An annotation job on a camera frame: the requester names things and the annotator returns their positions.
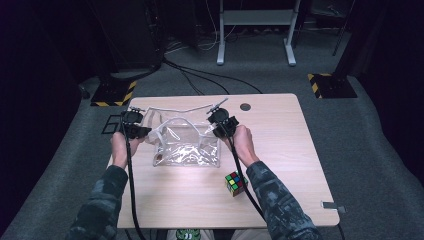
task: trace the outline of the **camouflage sleeve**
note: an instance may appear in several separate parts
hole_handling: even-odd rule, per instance
[[[246,170],[272,239],[322,239],[299,203],[262,161]]]
[[[109,166],[79,210],[66,239],[115,238],[127,181],[127,173],[122,168]]]

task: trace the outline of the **plastic bag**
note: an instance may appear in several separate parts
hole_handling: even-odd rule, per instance
[[[219,167],[220,140],[207,121],[212,106],[147,109],[142,126],[152,128],[145,142],[155,145],[153,166]]]

